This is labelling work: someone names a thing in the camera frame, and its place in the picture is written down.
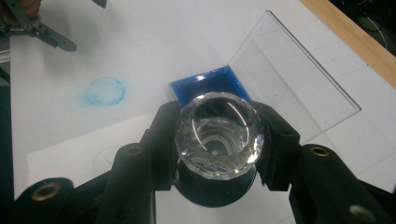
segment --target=brass screw hole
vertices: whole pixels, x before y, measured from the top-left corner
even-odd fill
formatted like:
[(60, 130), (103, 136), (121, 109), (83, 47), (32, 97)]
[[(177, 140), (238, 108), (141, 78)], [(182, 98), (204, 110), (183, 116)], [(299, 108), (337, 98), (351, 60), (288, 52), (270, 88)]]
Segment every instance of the brass screw hole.
[(142, 152), (142, 148), (141, 147), (130, 147), (128, 149), (125, 150), (125, 154), (127, 156), (135, 156), (138, 155)]
[(321, 148), (321, 147), (311, 147), (309, 148), (312, 154), (320, 156), (320, 157), (327, 157), (330, 155), (329, 151)]
[(45, 201), (55, 196), (60, 190), (61, 186), (58, 183), (49, 182), (33, 192), (32, 200), (37, 202)]
[(362, 223), (376, 223), (376, 217), (373, 212), (360, 205), (350, 205), (349, 212)]

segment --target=black mount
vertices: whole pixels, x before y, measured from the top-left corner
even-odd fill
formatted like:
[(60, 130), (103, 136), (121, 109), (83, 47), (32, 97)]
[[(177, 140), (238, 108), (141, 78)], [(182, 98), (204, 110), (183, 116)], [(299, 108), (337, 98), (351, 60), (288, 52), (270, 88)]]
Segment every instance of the black mount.
[[(300, 135), (272, 107), (251, 104), (261, 117), (265, 143), (248, 178), (254, 178), (257, 170), (269, 190), (287, 191), (291, 184), (290, 204), (298, 224), (395, 223), (395, 193), (361, 183), (326, 147), (301, 147)], [(170, 190), (173, 185), (200, 205), (216, 207), (235, 202), (248, 191), (250, 182), (206, 183), (183, 168), (174, 143), (179, 111), (178, 102), (162, 105), (140, 143), (118, 151), (110, 172), (77, 188), (64, 178), (40, 181), (27, 189), (1, 220), (155, 223), (155, 191)], [(203, 188), (199, 195), (190, 191), (197, 184)], [(224, 190), (231, 193), (221, 194)]]

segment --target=clear acrylic sheet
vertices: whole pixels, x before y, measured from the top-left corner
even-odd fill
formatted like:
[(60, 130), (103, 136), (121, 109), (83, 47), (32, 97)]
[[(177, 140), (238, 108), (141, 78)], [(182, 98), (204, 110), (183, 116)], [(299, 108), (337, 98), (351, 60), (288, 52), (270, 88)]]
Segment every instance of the clear acrylic sheet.
[(276, 110), (308, 142), (361, 108), (267, 11), (230, 66), (253, 101)]

